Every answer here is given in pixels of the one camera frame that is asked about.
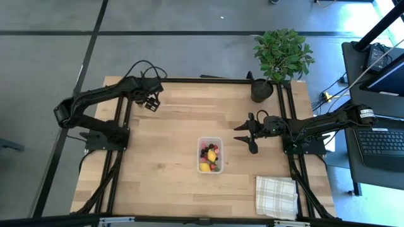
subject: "plastic container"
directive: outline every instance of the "plastic container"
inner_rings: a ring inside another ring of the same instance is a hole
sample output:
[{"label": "plastic container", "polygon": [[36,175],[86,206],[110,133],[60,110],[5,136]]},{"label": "plastic container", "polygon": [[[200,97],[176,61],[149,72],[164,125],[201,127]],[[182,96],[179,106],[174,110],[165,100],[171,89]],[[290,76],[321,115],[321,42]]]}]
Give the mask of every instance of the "plastic container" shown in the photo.
[{"label": "plastic container", "polygon": [[[201,147],[201,145],[205,143],[206,145],[209,144],[214,144],[217,145],[219,148],[219,154],[217,156],[218,160],[216,161],[217,166],[219,167],[219,171],[218,172],[202,172],[199,169],[199,162],[201,161],[201,149],[203,149]],[[201,137],[200,139],[198,139],[198,147],[196,150],[196,169],[198,172],[200,173],[207,173],[207,174],[219,174],[223,172],[224,169],[224,149],[223,149],[223,141],[222,139],[220,139],[219,137]]]}]

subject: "gray floor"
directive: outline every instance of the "gray floor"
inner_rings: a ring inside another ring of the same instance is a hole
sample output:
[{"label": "gray floor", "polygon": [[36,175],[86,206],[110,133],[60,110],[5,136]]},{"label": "gray floor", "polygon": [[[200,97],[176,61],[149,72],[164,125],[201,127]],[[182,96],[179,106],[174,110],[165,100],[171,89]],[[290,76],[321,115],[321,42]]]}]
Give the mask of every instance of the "gray floor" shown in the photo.
[{"label": "gray floor", "polygon": [[[92,30],[101,2],[3,0],[0,30]],[[237,31],[288,27],[360,35],[378,20],[369,3],[337,2],[323,9],[311,0],[280,1],[277,5],[268,5],[266,0],[110,0],[101,30]],[[0,219],[24,218],[32,211],[58,130],[52,109],[71,95],[89,39],[0,36],[0,137],[26,146],[22,153],[10,149],[0,153]],[[316,59],[310,75],[304,77],[313,102],[320,91],[345,72],[341,43],[353,39],[307,38]],[[172,77],[210,74],[244,78],[247,71],[259,77],[253,47],[253,37],[245,36],[98,37],[83,90],[98,88],[106,75],[124,74],[140,59],[152,61]],[[334,94],[339,89],[335,86],[329,92]],[[91,115],[94,110],[89,108],[87,112]],[[76,135],[79,131],[69,133]],[[83,143],[68,139],[45,215],[69,212],[82,155]],[[349,170],[328,171],[339,217],[365,223],[404,223],[402,191],[364,185],[363,197],[350,197],[345,194],[352,189]]]}]

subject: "lemon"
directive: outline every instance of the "lemon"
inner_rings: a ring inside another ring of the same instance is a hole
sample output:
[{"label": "lemon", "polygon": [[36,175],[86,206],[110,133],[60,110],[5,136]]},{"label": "lemon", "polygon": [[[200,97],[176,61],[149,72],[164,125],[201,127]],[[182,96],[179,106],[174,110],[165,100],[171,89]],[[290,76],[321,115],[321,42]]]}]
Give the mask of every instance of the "lemon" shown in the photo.
[{"label": "lemon", "polygon": [[210,172],[210,167],[209,167],[209,164],[207,164],[207,163],[200,163],[199,164],[199,169],[202,172]]},{"label": "lemon", "polygon": [[208,151],[208,160],[209,161],[216,161],[216,153],[212,150]]}]

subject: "wooden tabletop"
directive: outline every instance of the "wooden tabletop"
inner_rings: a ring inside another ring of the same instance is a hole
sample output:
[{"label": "wooden tabletop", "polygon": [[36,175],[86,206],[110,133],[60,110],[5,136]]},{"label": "wooden tabletop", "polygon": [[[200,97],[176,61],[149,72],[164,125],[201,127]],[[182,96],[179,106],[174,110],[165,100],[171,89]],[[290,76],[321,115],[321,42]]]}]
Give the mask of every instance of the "wooden tabletop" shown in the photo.
[{"label": "wooden tabletop", "polygon": [[[107,76],[104,85],[120,80]],[[248,84],[163,83],[162,102],[156,112],[132,105],[131,135],[124,152],[117,184],[114,214],[145,216],[209,216],[218,218],[265,218],[255,210],[255,178],[290,177],[280,137],[258,139],[258,154],[251,154],[246,143],[234,136],[247,131],[233,131],[243,124],[247,113],[264,109],[280,115],[276,88],[269,99],[254,103]],[[293,81],[298,119],[312,117],[305,82]],[[286,92],[283,91],[288,117]],[[114,118],[117,99],[99,103],[95,118]],[[198,138],[220,137],[224,145],[224,169],[218,175],[196,171]],[[333,198],[324,163],[316,156],[305,155],[309,183],[328,212],[335,215]],[[98,187],[105,151],[96,151],[83,163],[74,194],[76,211]],[[102,210],[106,210],[106,190]],[[301,196],[307,216],[306,200]]]}]

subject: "cloth towel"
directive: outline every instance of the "cloth towel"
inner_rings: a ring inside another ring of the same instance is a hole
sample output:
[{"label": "cloth towel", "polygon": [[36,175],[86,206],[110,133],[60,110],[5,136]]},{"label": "cloth towel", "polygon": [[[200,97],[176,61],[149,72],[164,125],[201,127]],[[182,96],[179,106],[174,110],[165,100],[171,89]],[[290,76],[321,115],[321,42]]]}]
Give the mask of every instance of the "cloth towel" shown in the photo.
[{"label": "cloth towel", "polygon": [[287,177],[257,176],[256,212],[274,218],[295,220],[297,214],[295,181]]}]

